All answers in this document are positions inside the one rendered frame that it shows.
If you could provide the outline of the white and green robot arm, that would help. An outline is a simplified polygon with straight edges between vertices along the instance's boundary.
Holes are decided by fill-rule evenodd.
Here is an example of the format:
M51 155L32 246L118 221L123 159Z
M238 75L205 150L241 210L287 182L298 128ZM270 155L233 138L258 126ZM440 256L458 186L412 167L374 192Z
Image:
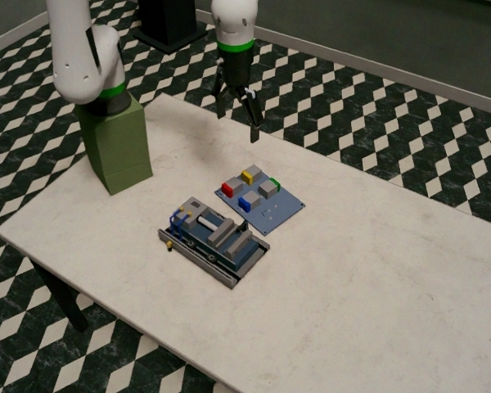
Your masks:
M124 85L118 32L109 25L92 25L88 0L45 1L57 92L68 102L84 104L92 115L113 116L126 111L132 99ZM216 65L227 70L252 65L256 3L258 0L212 1Z

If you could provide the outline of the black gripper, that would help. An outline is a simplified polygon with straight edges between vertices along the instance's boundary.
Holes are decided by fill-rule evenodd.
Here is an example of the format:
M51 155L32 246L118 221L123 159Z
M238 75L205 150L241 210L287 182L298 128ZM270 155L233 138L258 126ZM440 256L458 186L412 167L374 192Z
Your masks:
M215 96L217 119L221 119L226 115L224 97L230 93L237 98L251 122L250 142L254 143L259 140L259 127L261 127L265 121L257 98L257 91L255 89L252 91L248 87L249 80L250 66L244 70L227 70L222 67L222 71L217 73L217 79L211 95ZM221 91L224 83L227 83L226 87ZM242 100L241 98L245 95L247 97Z

